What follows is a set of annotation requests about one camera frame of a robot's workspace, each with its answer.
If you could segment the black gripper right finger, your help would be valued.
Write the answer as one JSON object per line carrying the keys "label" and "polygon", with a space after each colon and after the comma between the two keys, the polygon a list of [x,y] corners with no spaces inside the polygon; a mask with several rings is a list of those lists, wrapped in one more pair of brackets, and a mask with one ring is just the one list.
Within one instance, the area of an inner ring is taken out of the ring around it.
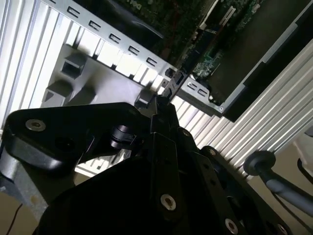
{"label": "black gripper right finger", "polygon": [[290,235],[288,225],[240,177],[219,152],[198,149],[168,103],[170,136],[176,143],[183,197],[193,235]]}

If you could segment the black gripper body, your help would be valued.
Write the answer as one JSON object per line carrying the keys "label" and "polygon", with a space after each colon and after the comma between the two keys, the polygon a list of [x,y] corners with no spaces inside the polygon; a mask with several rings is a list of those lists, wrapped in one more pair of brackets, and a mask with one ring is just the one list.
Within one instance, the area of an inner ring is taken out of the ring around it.
{"label": "black gripper body", "polygon": [[39,235],[219,235],[200,183],[177,161],[125,160],[64,192],[44,212]]}

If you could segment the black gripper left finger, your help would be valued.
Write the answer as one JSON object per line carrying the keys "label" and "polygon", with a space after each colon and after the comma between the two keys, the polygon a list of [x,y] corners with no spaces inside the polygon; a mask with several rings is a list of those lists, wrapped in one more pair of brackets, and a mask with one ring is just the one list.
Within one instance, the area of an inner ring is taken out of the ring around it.
{"label": "black gripper left finger", "polygon": [[178,162],[167,104],[156,97],[150,117],[128,103],[12,113],[2,139],[2,174],[11,193],[41,219],[58,196],[125,160]]}

